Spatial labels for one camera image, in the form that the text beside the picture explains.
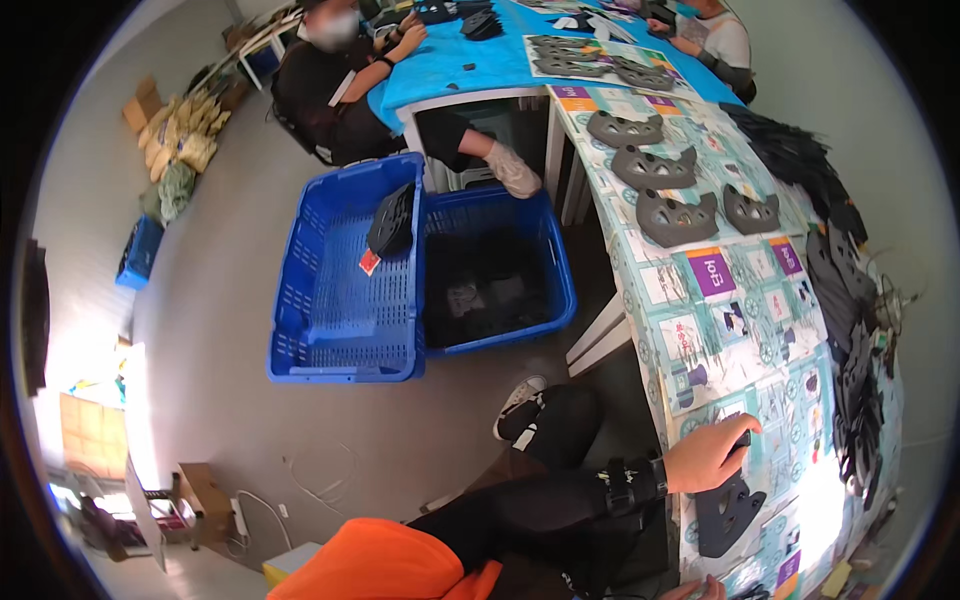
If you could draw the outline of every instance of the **blue tablecloth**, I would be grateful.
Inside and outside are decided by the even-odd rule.
[[[557,18],[557,14],[540,14],[511,0],[493,2],[503,24],[503,36],[470,41],[460,33],[461,19],[427,26],[428,37],[420,48],[399,62],[387,80],[368,92],[373,113],[394,132],[400,133],[403,125],[396,116],[396,109],[421,100],[501,87],[570,85],[570,80],[531,75],[522,37],[539,34],[592,37],[592,34],[553,29],[553,24],[547,21]],[[680,52],[669,42],[648,35],[646,22],[642,19],[618,23],[636,37],[636,45],[663,52],[704,100],[739,104],[733,92],[698,60]],[[470,63],[476,67],[471,71],[464,70],[464,65]],[[447,87],[450,84],[456,84],[458,89]]]

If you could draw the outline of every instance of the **small blue crate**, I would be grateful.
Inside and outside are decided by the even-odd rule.
[[[543,261],[552,319],[509,333],[466,342],[447,348],[429,348],[428,354],[459,354],[490,346],[500,346],[560,331],[577,312],[570,265],[566,261],[560,225],[553,205],[541,190],[533,198],[518,200],[502,186],[490,186],[430,196],[426,200],[423,237],[431,233],[477,236],[495,228],[513,227],[519,235],[535,240]],[[417,269],[426,270],[426,253],[421,252]]]
[[[130,232],[113,282],[134,290],[146,287],[162,239],[163,228],[147,215],[141,216]]]
[[[309,181],[300,194],[274,300],[271,381],[369,383],[423,375],[423,157],[388,156]],[[413,246],[360,268],[381,201],[416,182]]]

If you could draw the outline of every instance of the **pile of yellow bags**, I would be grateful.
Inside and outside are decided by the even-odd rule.
[[[143,128],[137,145],[144,151],[150,181],[157,183],[175,161],[186,163],[197,173],[206,169],[217,152],[213,140],[230,117],[229,110],[205,89],[183,100],[177,94]]]

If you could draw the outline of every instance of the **red tag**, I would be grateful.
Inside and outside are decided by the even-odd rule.
[[[363,258],[360,259],[360,268],[369,277],[373,275],[373,269],[376,269],[378,264],[380,264],[380,257],[367,248],[367,251],[363,253]]]

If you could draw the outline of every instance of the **blue plastic crate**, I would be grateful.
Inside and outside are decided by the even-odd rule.
[[[147,215],[141,216],[130,233],[113,282],[134,290],[146,287],[162,239],[163,228]]]
[[[388,156],[312,179],[303,187],[274,301],[267,353],[272,381],[367,383],[423,374],[423,157]],[[385,196],[416,181],[409,255],[359,267]]]
[[[573,289],[570,265],[566,261],[560,225],[545,191],[541,190],[533,198],[518,200],[497,185],[450,192],[426,199],[424,238],[431,233],[476,236],[502,227],[514,227],[518,234],[536,241],[543,261],[551,320],[465,344],[429,348],[428,354],[459,354],[529,340],[559,331],[573,319],[577,312],[577,294]],[[421,252],[417,267],[420,273],[425,272],[425,265],[426,252]]]

